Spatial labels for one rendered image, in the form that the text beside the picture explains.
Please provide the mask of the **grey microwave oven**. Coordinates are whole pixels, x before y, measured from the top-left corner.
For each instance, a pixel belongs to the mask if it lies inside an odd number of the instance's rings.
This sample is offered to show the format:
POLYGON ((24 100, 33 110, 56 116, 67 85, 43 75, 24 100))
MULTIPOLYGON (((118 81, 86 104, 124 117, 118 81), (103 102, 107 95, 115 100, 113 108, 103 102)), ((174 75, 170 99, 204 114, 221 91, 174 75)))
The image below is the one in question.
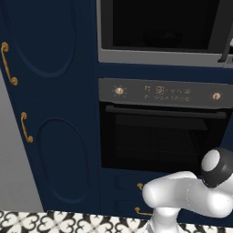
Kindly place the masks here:
MULTIPOLYGON (((96 0, 98 61, 215 67, 208 45, 218 5, 219 0, 96 0)), ((222 67, 233 68, 230 49, 222 67)))

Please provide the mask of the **black glass oven door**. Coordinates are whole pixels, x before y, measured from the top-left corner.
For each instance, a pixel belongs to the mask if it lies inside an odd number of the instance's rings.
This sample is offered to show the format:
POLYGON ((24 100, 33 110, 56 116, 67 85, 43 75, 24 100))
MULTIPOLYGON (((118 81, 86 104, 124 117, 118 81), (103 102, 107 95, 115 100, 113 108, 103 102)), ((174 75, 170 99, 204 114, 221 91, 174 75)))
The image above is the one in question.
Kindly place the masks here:
POLYGON ((203 156, 227 132, 231 109, 99 104, 101 163, 104 168, 200 174, 203 156), (146 110, 217 113, 227 118, 147 116, 106 112, 106 106, 146 110))

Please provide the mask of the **black built-in oven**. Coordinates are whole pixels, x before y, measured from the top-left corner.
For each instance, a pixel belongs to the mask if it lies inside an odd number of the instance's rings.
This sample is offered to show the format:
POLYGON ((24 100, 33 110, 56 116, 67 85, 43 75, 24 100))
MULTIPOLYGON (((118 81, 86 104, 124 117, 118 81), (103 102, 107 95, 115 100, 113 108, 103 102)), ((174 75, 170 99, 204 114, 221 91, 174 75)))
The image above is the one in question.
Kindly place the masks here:
MULTIPOLYGON (((123 105, 231 109, 233 111, 233 85, 100 78, 98 80, 98 99, 99 104, 109 102, 123 105), (115 93, 115 89, 119 86, 125 89, 125 94, 122 96, 117 96, 115 93), (218 101, 212 98, 216 92, 221 94, 218 101)), ((231 146, 232 138, 233 113, 220 146, 231 146)))

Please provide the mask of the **black microwave door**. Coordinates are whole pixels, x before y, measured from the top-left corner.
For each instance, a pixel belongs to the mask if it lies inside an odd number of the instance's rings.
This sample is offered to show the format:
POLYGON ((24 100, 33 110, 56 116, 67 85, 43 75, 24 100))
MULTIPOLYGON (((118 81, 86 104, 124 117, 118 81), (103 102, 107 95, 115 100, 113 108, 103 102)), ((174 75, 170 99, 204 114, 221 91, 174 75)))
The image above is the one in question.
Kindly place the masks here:
POLYGON ((218 60, 221 58, 232 26, 233 0, 219 0, 218 11, 208 45, 209 58, 215 67, 222 67, 225 63, 218 63, 218 60))

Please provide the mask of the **navy drawer front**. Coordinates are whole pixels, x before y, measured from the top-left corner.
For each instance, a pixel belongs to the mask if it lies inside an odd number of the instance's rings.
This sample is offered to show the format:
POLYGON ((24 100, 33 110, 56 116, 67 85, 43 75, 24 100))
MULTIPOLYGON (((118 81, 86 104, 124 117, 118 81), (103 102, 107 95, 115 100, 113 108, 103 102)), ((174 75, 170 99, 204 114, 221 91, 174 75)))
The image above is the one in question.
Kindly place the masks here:
POLYGON ((140 207, 141 212, 153 213, 153 209, 147 206, 142 198, 106 198, 101 201, 103 215, 121 218, 150 218, 150 216, 138 215, 135 207, 140 207))
POLYGON ((114 198, 129 194, 138 196, 141 192, 141 189, 137 186, 138 183, 146 184, 155 178, 166 175, 167 173, 163 172, 102 168, 100 171, 100 188, 114 198))

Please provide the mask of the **navy cupboard door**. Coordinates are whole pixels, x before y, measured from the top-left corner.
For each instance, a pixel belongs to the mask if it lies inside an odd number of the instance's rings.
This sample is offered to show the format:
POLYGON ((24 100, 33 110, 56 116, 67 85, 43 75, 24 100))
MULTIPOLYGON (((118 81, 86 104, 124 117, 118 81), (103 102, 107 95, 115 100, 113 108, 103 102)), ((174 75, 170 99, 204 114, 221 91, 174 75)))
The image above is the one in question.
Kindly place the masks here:
POLYGON ((15 98, 88 102, 93 98, 89 0, 0 0, 0 43, 15 98))
POLYGON ((14 100, 15 117, 45 211, 100 212, 95 109, 88 102, 14 100), (25 128, 33 143, 27 143, 25 128))

